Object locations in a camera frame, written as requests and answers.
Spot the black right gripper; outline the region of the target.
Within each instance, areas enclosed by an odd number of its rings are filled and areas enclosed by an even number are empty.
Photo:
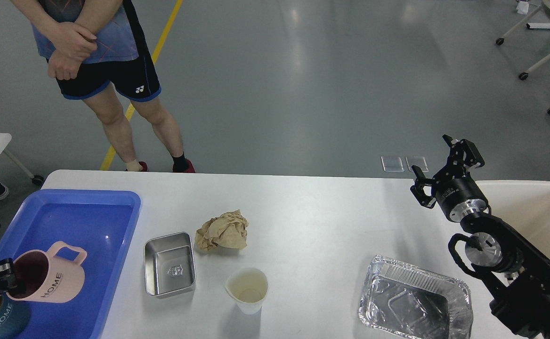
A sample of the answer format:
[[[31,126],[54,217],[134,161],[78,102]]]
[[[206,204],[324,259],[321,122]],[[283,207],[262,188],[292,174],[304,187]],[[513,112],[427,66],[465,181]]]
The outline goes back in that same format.
[[[431,210],[438,202],[447,220],[459,223],[467,215],[489,207],[488,200],[469,173],[483,167],[485,161],[473,142],[449,135],[443,135],[443,140],[449,146],[445,166],[433,178],[426,178],[420,167],[412,165],[416,178],[410,191],[421,206]],[[430,195],[424,191],[427,186],[431,189]]]

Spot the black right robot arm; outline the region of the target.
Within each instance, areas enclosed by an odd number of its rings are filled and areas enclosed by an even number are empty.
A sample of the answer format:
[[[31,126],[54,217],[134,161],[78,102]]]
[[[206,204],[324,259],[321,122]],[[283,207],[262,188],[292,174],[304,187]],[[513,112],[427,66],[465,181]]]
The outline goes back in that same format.
[[[550,259],[492,214],[470,173],[485,163],[477,146],[449,135],[443,139],[449,147],[445,166],[428,178],[413,165],[411,193],[423,207],[438,204],[447,220],[461,226],[448,251],[458,268],[486,286],[494,317],[515,335],[550,339]]]

